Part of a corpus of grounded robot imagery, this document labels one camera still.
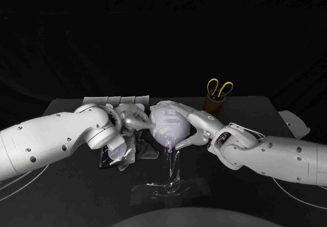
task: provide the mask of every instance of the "black table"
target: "black table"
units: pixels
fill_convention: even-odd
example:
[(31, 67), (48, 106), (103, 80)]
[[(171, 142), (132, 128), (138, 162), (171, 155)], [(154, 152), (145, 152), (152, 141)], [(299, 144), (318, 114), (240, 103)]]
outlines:
[[(151, 98), (149, 105), (161, 100), (167, 99)], [(204, 97), (168, 100), (201, 109)], [(80, 104), (82, 99), (54, 99), (43, 115), (73, 112)], [(227, 97), (217, 119), (223, 124), (233, 122), (264, 136), (293, 138), (263, 96)], [(162, 147), (148, 130), (143, 130), (142, 138), (162, 154)], [(122, 172), (118, 168), (99, 170), (99, 150), (90, 150), (83, 144), (73, 155), (53, 163), (35, 181), (0, 202), (1, 226), (109, 226), (139, 213), (159, 209), (148, 204), (130, 207), (129, 199), (132, 185), (161, 179), (161, 157), (138, 160)], [(40, 171), (33, 171), (30, 176), (2, 190), (1, 197), (15, 191)], [(256, 174), (247, 167), (230, 170), (207, 152), (205, 146), (190, 146), (179, 151), (179, 178), (195, 177), (207, 181), (211, 196), (185, 200), (182, 206), (233, 210), (283, 226), (319, 226), (318, 223), (324, 223), (325, 210), (293, 200), (277, 188), (272, 178)], [(282, 182), (282, 186), (300, 199), (313, 200), (313, 194), (322, 202), (327, 197), (327, 192), (316, 186), (286, 182)]]

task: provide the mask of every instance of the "robotic arm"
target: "robotic arm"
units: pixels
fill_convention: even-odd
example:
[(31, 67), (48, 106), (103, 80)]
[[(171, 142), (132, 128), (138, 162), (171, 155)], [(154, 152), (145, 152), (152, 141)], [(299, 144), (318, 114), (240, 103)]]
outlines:
[(246, 166), (279, 180), (327, 186), (327, 145), (273, 136), (256, 139), (241, 126), (233, 123), (224, 126), (204, 111), (172, 101), (162, 103), (169, 104), (197, 129), (175, 145), (177, 150), (191, 144), (204, 145), (211, 139), (207, 150), (231, 170)]
[(154, 128), (133, 104), (112, 109), (97, 104), (80, 106), (73, 113), (34, 118), (0, 131), (0, 181), (71, 155), (86, 143), (115, 150), (125, 142), (119, 131)]

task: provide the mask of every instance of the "plastic bag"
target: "plastic bag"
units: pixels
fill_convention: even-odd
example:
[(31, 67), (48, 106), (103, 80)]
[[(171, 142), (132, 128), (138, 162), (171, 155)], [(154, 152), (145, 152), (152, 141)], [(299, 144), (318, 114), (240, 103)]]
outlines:
[(100, 149), (99, 169), (113, 166), (128, 165), (135, 162), (135, 136), (123, 135), (125, 143), (115, 149), (109, 150), (106, 146)]

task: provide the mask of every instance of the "cylindrical container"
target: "cylindrical container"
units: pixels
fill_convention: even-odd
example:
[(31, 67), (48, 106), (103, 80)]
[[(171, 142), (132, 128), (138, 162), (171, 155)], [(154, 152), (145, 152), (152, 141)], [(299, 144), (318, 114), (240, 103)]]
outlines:
[(205, 100), (204, 100), (204, 106), (203, 106), (203, 111), (207, 112), (211, 116), (217, 116), (220, 109), (223, 107), (223, 103), (226, 100), (226, 96), (217, 97), (215, 99), (211, 99), (214, 95), (217, 95), (218, 90), (215, 90), (214, 94), (210, 96), (210, 93), (205, 94)]

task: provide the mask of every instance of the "scissors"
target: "scissors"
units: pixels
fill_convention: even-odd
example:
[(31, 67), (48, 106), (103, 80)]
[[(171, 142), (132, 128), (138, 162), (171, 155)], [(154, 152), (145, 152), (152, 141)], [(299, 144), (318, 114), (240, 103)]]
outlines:
[[(211, 81), (215, 81), (215, 87), (214, 87), (213, 92), (210, 93), (210, 91), (208, 91), (208, 84), (210, 84)], [(223, 88), (224, 88), (224, 86), (226, 86), (227, 84), (231, 85), (228, 92), (231, 91), (231, 89), (233, 89), (233, 83), (231, 83), (231, 82), (226, 82), (226, 83), (221, 85), (221, 88), (220, 88), (218, 93), (217, 93), (217, 97), (221, 97), (221, 96), (224, 96), (224, 95), (228, 93), (228, 92), (224, 92), (224, 94), (220, 95), (220, 93), (221, 93), (221, 91), (223, 91)], [(215, 88), (217, 88), (217, 79), (215, 79), (215, 78), (211, 78), (211, 79), (208, 80), (207, 86), (205, 86), (205, 90), (207, 90), (207, 93), (210, 94), (210, 96), (214, 94)]]

